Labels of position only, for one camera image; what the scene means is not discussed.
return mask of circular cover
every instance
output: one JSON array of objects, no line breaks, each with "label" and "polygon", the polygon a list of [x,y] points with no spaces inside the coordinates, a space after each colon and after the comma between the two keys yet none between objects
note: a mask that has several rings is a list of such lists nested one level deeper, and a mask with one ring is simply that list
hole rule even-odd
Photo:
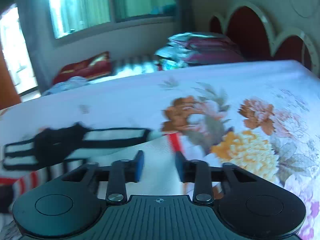
[{"label": "circular cover", "polygon": [[90,227],[101,212],[97,197],[82,183],[52,182],[14,203],[12,213],[20,228],[37,237],[65,237]]},{"label": "circular cover", "polygon": [[306,215],[303,202],[289,191],[250,183],[233,188],[219,200],[218,210],[233,231],[258,239],[281,239],[295,233]]}]

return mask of window sill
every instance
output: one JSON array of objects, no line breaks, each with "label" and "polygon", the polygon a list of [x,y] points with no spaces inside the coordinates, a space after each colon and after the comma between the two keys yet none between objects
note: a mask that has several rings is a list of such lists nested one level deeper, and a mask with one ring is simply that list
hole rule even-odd
[{"label": "window sill", "polygon": [[142,19],[128,20],[128,21],[123,21],[118,23],[109,22],[109,23],[96,25],[84,30],[80,30],[80,31],[68,34],[66,36],[63,36],[61,38],[55,38],[53,41],[53,45],[55,47],[60,47],[63,45],[67,45],[67,44],[79,41],[81,39],[85,39],[91,36],[105,33],[105,32],[110,32],[114,30],[130,28],[130,27],[135,27],[140,25],[167,23],[167,22],[173,22],[173,21],[174,21],[174,17],[172,16],[159,16],[159,17],[147,17]]}]

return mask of crosshair symbol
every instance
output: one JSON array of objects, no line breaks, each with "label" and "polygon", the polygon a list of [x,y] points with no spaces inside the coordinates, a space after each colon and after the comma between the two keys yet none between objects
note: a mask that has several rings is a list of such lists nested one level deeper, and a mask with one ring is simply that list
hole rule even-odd
[{"label": "crosshair symbol", "polygon": [[162,202],[165,201],[165,200],[162,199],[162,198],[157,198],[155,201],[158,202],[158,203],[162,203]]}]

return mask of yellow flower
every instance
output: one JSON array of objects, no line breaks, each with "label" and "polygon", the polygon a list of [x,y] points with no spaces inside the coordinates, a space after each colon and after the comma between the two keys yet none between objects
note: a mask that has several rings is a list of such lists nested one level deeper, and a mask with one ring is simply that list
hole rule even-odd
[{"label": "yellow flower", "polygon": [[229,132],[223,142],[212,146],[211,152],[222,163],[233,163],[270,182],[276,182],[278,155],[267,140],[262,140],[261,136],[251,130]]}]

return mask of window frame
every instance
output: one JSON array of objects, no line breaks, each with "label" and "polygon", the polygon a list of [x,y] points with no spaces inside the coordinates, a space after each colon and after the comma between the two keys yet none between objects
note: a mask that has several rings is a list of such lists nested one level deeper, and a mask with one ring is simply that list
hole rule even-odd
[{"label": "window frame", "polygon": [[115,31],[124,28],[130,28],[140,25],[149,25],[149,24],[159,24],[159,23],[169,23],[174,22],[174,16],[169,16],[166,14],[146,14],[135,17],[129,17],[126,19],[117,19],[115,12],[115,3],[114,0],[109,0],[109,14],[110,14],[110,22],[91,26],[89,28],[79,30],[74,33],[70,33],[66,36],[56,38],[53,33],[53,21],[51,16],[50,2],[46,0],[46,15],[48,15],[50,19],[50,29],[53,34],[53,46],[60,47],[63,45],[67,45],[85,38],[89,38],[92,36],[96,36],[102,33]]}]

